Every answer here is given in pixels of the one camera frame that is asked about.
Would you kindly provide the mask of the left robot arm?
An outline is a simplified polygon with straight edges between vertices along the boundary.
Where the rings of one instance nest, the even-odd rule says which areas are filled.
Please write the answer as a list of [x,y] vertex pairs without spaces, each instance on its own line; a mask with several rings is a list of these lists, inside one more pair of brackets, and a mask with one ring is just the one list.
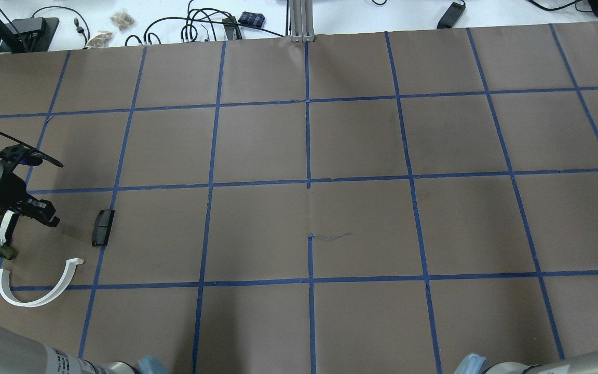
[[[19,164],[37,166],[48,161],[62,164],[33,146],[17,140],[0,151],[0,258],[11,260],[16,251],[10,246],[12,234],[20,216],[32,218],[43,225],[59,224],[55,207],[50,201],[36,199],[26,191],[26,183],[15,175]],[[94,364],[86,359],[60,351],[33,339],[0,327],[0,373],[166,373],[168,370],[152,356],[136,364],[120,360]]]

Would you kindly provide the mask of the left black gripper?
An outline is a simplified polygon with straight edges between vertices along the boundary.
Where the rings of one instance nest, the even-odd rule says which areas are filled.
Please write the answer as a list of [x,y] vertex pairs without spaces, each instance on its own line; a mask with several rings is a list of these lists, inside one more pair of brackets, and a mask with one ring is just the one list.
[[52,202],[31,198],[26,191],[26,183],[15,173],[8,173],[0,179],[0,210],[21,213],[51,228],[57,227],[60,222]]

